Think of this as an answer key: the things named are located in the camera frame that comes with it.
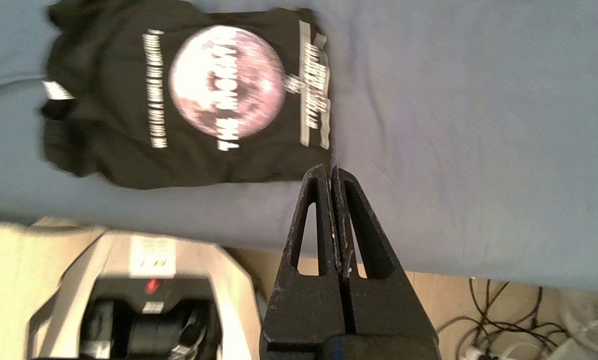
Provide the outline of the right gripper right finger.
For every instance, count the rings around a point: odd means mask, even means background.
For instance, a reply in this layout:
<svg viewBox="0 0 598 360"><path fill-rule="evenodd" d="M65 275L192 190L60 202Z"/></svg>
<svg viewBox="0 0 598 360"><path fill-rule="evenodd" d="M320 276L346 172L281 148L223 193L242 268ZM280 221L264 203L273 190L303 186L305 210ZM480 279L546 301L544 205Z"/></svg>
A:
<svg viewBox="0 0 598 360"><path fill-rule="evenodd" d="M436 331L360 182L333 168L332 203L347 339L372 352L436 352Z"/></svg>

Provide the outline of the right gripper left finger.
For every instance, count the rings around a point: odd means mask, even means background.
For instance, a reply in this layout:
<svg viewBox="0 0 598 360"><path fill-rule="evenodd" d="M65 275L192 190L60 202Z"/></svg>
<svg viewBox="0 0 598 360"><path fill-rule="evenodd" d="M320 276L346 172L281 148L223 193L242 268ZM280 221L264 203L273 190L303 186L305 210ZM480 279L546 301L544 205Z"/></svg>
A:
<svg viewBox="0 0 598 360"><path fill-rule="evenodd" d="M316 210L317 276L298 269L310 205ZM302 180L261 326L262 360L317 360L323 343L345 332L338 244L329 173L320 164Z"/></svg>

